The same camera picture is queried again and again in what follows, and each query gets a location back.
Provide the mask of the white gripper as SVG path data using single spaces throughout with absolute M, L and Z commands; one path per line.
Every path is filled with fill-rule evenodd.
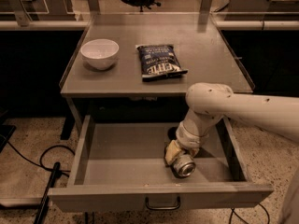
M 206 142 L 209 135 L 198 136 L 191 134 L 181 122 L 176 130 L 176 140 L 172 140 L 165 148 L 164 159 L 168 165 L 171 165 L 182 153 L 182 148 L 190 149 L 190 155 L 195 157 L 199 148 Z

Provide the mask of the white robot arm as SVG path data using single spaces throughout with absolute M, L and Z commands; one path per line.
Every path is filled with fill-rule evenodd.
M 180 177 L 194 172 L 193 157 L 224 117 L 299 141 L 298 98 L 237 94 L 224 84 L 195 83 L 186 92 L 186 104 L 189 110 L 164 153 Z

